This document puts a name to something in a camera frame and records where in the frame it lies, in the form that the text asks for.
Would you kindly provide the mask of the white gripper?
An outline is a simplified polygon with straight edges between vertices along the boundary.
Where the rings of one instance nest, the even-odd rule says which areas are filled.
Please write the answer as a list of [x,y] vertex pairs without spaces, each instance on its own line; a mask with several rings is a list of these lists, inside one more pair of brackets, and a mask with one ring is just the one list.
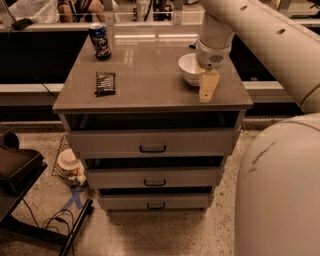
[[[229,57],[232,44],[221,40],[199,39],[196,43],[196,60],[202,69],[219,69]],[[205,71],[200,74],[199,100],[207,103],[211,100],[220,80],[216,71]]]

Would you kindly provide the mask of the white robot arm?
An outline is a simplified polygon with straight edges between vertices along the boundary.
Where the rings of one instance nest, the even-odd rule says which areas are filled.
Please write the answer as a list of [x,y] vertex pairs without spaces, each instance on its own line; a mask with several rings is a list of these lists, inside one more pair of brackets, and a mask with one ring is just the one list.
[[320,256],[320,43],[261,0],[200,0],[196,46],[210,70],[238,36],[273,75],[249,82],[254,102],[282,115],[243,155],[235,195],[235,256]]

